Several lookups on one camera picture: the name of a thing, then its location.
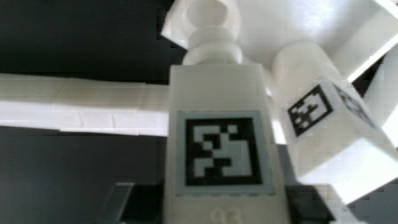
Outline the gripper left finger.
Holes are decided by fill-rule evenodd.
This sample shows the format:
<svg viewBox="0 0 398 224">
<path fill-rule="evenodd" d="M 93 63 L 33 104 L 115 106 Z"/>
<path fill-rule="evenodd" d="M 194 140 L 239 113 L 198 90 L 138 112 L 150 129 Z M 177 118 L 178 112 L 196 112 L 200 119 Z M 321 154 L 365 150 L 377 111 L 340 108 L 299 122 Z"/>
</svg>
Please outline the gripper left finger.
<svg viewBox="0 0 398 224">
<path fill-rule="evenodd" d="M 97 224 L 162 224 L 162 186 L 120 182 L 115 185 Z"/>
</svg>

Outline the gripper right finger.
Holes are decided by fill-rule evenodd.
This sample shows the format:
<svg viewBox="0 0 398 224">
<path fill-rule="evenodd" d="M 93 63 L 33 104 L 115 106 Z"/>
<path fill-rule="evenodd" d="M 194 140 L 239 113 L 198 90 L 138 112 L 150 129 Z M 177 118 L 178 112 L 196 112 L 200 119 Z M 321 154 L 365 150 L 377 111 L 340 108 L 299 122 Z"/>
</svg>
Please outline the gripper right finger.
<svg viewBox="0 0 398 224">
<path fill-rule="evenodd" d="M 294 224 L 356 224 L 356 217 L 330 185 L 287 187 Z"/>
</svg>

